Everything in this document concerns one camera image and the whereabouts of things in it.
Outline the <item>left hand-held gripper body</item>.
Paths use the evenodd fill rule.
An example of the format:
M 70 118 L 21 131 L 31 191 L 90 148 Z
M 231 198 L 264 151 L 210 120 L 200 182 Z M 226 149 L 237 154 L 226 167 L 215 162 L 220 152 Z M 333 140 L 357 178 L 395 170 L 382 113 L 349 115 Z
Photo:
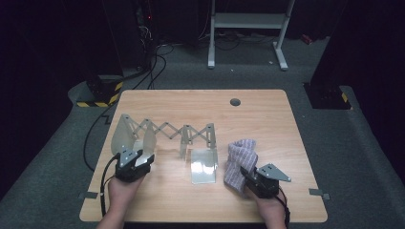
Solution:
M 141 165 L 136 167 L 136 152 L 140 149 L 129 149 L 121 147 L 121 151 L 117 153 L 116 178 L 124 182 L 134 182 L 141 177 L 146 176 L 151 171 L 150 165 Z M 143 151 L 143 156 L 154 155 Z

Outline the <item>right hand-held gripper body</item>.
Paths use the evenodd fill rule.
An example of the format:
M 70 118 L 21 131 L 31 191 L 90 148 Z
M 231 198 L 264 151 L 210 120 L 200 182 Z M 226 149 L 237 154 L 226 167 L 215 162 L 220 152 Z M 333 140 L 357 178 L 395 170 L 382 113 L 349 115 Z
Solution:
M 258 198 L 275 198 L 279 194 L 279 182 L 291 182 L 291 178 L 272 163 L 255 167 L 251 173 L 253 179 L 245 184 Z

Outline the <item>striped purple cloth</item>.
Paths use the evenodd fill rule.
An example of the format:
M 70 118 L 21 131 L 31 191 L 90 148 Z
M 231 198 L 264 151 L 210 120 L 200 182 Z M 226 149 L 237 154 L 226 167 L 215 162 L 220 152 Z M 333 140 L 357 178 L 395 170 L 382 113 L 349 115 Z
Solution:
M 251 173 L 258 161 L 254 139 L 240 139 L 228 144 L 228 158 L 224 173 L 224 184 L 241 197 L 245 197 L 245 177 L 241 170 Z

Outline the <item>grey metal expandable book rack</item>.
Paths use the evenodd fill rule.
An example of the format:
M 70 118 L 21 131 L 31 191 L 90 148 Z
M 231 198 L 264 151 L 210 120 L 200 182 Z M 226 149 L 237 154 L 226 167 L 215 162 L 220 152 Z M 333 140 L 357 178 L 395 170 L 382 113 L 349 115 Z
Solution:
M 180 158 L 190 159 L 193 184 L 216 182 L 218 153 L 213 123 L 208 123 L 201 130 L 189 124 L 176 128 L 169 122 L 157 125 L 148 118 L 137 123 L 128 114 L 122 114 L 111 141 L 113 157 L 117 160 L 117 153 L 121 151 L 121 147 L 142 149 L 146 153 L 155 154 L 157 134 L 162 134 L 169 139 L 180 137 Z

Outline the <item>person's right hand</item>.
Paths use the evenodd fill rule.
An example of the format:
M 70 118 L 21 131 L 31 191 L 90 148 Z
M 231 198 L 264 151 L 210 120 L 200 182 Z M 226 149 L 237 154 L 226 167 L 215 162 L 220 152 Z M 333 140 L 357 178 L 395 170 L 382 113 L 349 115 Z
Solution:
M 256 202 L 258 211 L 264 222 L 266 221 L 283 221 L 285 222 L 286 212 L 283 204 L 285 197 L 279 192 L 276 198 L 258 198 L 252 196 Z

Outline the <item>person's left hand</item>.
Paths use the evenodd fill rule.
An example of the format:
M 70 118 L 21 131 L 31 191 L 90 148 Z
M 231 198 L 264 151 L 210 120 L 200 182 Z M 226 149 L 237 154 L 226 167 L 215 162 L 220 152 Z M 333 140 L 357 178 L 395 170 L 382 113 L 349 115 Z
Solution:
M 109 209 L 107 215 L 123 219 L 142 182 L 143 178 L 134 182 L 124 182 L 113 177 L 108 184 Z

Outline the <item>black yellow striped stand base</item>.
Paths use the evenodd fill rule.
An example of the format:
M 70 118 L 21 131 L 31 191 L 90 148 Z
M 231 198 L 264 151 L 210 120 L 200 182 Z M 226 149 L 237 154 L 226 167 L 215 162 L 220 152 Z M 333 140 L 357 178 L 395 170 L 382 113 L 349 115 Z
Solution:
M 87 80 L 79 93 L 75 104 L 78 107 L 110 107 L 118 99 L 123 82 L 117 79 L 95 79 Z

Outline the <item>black stand base yellow corner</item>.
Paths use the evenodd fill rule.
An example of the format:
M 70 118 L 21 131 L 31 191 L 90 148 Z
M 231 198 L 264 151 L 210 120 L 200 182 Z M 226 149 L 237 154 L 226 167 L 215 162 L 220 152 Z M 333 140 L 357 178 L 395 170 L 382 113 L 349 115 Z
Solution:
M 339 87 L 330 88 L 305 83 L 304 89 L 313 109 L 350 110 L 352 108 L 347 95 Z

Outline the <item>dark equipment rack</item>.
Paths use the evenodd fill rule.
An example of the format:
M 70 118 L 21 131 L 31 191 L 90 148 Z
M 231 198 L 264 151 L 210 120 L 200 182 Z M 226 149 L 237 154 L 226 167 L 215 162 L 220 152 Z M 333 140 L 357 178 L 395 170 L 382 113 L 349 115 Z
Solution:
M 123 70 L 148 68 L 154 49 L 151 0 L 102 0 Z

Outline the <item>white metal stand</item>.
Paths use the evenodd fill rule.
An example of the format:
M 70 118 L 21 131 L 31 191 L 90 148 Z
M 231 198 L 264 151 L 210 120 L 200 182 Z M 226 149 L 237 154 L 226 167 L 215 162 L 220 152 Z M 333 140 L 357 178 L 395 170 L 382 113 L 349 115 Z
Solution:
M 210 34 L 207 56 L 207 68 L 215 68 L 215 30 L 216 29 L 259 29 L 278 30 L 278 40 L 272 43 L 280 69 L 288 70 L 288 63 L 282 51 L 282 45 L 288 29 L 295 0 L 288 0 L 285 13 L 234 13 L 216 12 L 216 0 L 211 0 Z

